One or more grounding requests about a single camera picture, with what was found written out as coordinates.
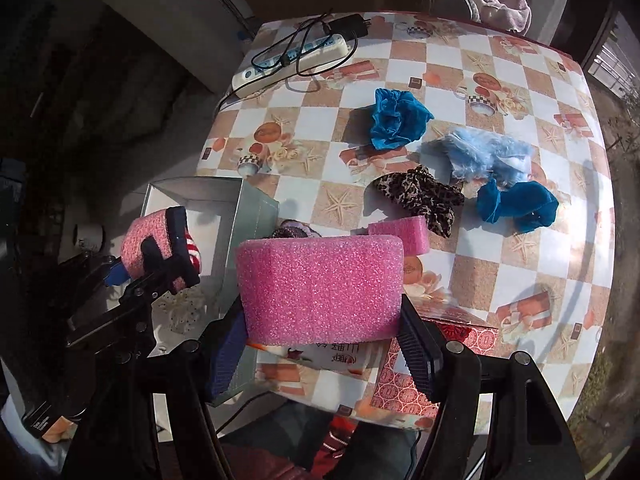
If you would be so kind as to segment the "person's left hand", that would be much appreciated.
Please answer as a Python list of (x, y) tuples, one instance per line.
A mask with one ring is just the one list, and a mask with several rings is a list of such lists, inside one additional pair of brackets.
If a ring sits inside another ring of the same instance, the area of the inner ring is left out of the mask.
[(50, 444), (70, 440), (76, 432), (77, 425), (65, 417), (60, 417), (42, 436)]

